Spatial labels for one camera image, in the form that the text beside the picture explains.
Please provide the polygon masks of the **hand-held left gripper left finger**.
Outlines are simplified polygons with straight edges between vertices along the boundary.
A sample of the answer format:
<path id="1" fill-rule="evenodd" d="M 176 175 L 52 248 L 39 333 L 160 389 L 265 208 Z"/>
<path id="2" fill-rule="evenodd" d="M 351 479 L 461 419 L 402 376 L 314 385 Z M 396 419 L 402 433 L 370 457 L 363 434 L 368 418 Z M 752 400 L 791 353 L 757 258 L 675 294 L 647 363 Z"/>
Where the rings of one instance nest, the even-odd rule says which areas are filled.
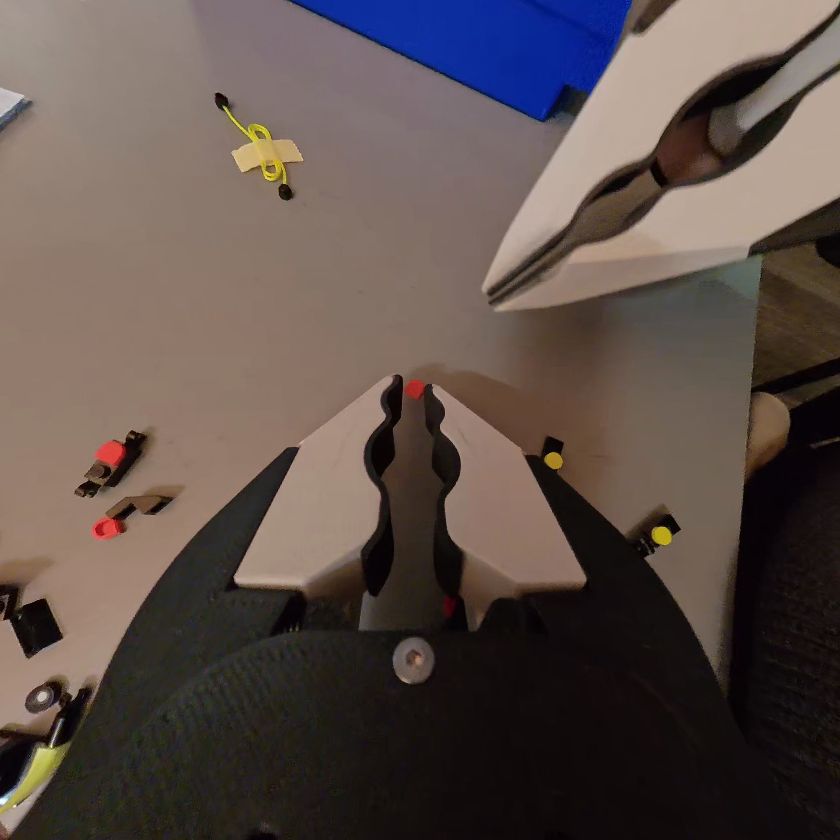
<path id="1" fill-rule="evenodd" d="M 392 570 L 392 510 L 383 476 L 396 447 L 403 378 L 387 375 L 292 449 L 234 574 L 240 589 L 299 595 L 347 627 Z"/>

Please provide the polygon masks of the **beige tape piece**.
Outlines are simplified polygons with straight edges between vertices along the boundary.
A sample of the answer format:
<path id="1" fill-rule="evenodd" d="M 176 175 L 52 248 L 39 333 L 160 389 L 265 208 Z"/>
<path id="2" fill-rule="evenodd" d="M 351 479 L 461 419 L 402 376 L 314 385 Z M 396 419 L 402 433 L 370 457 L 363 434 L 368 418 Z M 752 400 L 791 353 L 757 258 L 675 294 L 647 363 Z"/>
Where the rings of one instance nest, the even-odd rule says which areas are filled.
<path id="1" fill-rule="evenodd" d="M 240 172 L 265 170 L 268 172 L 265 178 L 269 181 L 279 180 L 286 171 L 286 164 L 303 161 L 299 148 L 290 140 L 252 140 L 233 150 L 231 155 Z"/>

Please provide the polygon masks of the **lego instruction booklet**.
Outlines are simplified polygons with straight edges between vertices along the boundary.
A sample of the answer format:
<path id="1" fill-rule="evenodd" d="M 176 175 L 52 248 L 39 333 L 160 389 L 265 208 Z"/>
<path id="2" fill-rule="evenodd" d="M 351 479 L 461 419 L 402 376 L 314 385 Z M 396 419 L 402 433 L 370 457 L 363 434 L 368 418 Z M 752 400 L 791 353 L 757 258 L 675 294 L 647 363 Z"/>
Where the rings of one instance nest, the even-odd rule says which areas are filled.
<path id="1" fill-rule="evenodd" d="M 1 87 L 1 118 L 0 131 L 3 132 L 10 126 L 18 117 L 20 117 L 31 105 L 32 101 L 26 98 L 24 94 L 7 90 Z"/>

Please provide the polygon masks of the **pile of loose lego pieces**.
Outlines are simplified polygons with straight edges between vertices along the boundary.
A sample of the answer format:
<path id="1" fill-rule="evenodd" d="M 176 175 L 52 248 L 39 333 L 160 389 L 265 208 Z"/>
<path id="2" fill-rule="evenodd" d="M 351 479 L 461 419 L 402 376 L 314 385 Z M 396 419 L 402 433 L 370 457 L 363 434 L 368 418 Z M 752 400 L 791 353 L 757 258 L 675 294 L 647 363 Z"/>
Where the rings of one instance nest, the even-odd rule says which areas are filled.
<path id="1" fill-rule="evenodd" d="M 45 598 L 23 605 L 18 587 L 2 585 L 2 622 L 10 623 L 22 653 L 31 659 L 63 638 Z M 24 700 L 31 716 L 55 711 L 46 733 L 19 726 L 2 727 L 1 813 L 6 814 L 29 800 L 56 773 L 85 717 L 93 688 L 83 686 L 69 693 L 63 678 L 37 684 Z"/>

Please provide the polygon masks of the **black lego bracket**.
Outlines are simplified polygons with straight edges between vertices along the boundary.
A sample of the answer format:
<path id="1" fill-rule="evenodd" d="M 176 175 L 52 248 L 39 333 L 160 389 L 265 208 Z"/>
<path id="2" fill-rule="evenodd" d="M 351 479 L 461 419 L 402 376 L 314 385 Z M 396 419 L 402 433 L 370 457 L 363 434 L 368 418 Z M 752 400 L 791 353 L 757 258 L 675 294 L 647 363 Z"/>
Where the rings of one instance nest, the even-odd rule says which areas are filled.
<path id="1" fill-rule="evenodd" d="M 124 497 L 106 511 L 106 518 L 122 522 L 134 513 L 153 516 L 165 509 L 174 497 L 147 493 L 140 496 Z"/>

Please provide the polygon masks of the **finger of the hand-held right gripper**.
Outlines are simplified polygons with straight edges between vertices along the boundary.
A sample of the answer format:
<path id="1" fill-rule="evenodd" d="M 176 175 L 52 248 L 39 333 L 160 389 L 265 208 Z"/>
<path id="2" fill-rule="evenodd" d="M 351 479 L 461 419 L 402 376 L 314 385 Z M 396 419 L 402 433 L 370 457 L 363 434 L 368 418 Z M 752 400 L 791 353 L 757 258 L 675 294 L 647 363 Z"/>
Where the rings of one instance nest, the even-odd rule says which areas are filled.
<path id="1" fill-rule="evenodd" d="M 506 289 L 533 262 L 613 237 L 642 202 L 637 178 L 663 130 L 653 121 L 676 115 L 677 84 L 655 81 L 644 52 L 626 37 L 545 166 L 487 272 L 482 290 Z"/>
<path id="2" fill-rule="evenodd" d="M 838 86 L 818 86 L 739 167 L 662 192 L 613 237 L 536 260 L 489 304 L 562 306 L 835 235 L 838 175 Z"/>

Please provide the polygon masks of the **black red lego clip assembly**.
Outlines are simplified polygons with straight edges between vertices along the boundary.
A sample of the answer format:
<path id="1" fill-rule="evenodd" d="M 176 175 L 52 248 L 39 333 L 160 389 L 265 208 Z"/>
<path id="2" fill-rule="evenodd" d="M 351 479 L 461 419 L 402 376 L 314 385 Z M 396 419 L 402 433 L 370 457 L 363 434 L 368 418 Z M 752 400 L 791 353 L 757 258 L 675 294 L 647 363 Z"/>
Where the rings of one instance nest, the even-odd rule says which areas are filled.
<path id="1" fill-rule="evenodd" d="M 148 440 L 147 434 L 130 430 L 123 440 L 112 439 L 102 444 L 74 495 L 93 498 L 100 490 L 117 486 L 142 456 Z"/>

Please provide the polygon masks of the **beige rounded object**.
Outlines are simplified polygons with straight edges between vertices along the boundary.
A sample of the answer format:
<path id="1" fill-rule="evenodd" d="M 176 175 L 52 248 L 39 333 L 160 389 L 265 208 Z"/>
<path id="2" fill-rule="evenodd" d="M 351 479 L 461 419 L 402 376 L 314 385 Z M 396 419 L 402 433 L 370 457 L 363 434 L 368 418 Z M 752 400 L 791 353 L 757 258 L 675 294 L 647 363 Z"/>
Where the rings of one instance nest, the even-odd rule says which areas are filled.
<path id="1" fill-rule="evenodd" d="M 777 457 L 788 443 L 791 415 L 787 405 L 767 392 L 751 394 L 744 459 L 744 483 Z"/>

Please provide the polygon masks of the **blue plastic bin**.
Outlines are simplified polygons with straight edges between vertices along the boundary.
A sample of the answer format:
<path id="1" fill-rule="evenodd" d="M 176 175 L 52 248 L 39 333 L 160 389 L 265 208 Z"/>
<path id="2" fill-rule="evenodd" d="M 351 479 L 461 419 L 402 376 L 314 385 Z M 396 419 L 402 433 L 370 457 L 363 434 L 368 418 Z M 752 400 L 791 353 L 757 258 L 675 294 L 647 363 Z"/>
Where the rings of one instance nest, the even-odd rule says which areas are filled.
<path id="1" fill-rule="evenodd" d="M 609 65 L 631 1 L 296 1 L 379 46 L 545 121 Z"/>

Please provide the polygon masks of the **black yellow lego spider model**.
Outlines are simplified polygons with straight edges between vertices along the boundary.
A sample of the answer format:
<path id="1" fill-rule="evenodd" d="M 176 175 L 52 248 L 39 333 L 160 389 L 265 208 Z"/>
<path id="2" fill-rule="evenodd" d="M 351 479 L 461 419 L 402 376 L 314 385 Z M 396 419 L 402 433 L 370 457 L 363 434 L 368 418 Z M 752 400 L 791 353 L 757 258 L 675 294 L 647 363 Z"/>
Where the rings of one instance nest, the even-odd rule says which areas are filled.
<path id="1" fill-rule="evenodd" d="M 564 444 L 548 436 L 540 456 L 524 454 L 495 429 L 481 439 L 434 433 L 437 499 L 434 569 L 453 627 L 479 623 L 498 599 L 579 591 L 586 583 L 570 533 L 593 539 L 603 528 L 574 515 L 564 526 L 549 489 Z"/>

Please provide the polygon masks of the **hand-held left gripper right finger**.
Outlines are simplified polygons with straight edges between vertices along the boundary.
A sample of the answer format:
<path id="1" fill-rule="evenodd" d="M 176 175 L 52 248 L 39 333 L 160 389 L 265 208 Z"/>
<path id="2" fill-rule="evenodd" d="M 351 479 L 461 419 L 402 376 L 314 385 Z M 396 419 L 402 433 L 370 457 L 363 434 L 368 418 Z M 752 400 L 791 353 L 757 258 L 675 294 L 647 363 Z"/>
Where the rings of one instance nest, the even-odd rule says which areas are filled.
<path id="1" fill-rule="evenodd" d="M 425 387 L 423 403 L 443 484 L 434 569 L 463 603 L 468 630 L 496 601 L 583 589 L 586 574 L 523 450 L 439 385 Z"/>

